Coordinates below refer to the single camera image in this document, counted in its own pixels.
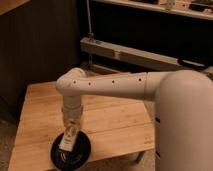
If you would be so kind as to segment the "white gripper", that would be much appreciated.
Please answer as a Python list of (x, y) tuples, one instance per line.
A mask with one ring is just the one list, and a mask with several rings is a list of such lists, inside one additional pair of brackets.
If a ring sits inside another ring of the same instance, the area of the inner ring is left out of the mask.
[(80, 96), (64, 96), (62, 113), (65, 131), (69, 132), (70, 123), (76, 123), (76, 135), (81, 131), (81, 116), (83, 113), (82, 98)]

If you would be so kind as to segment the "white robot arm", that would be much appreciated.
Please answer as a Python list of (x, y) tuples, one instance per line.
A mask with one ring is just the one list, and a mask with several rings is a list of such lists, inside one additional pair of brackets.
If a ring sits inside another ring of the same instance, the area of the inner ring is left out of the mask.
[(73, 68), (56, 81), (65, 132), (60, 148), (72, 152), (80, 133), (82, 97), (98, 95), (155, 103), (156, 171), (213, 171), (213, 80), (192, 71), (89, 77)]

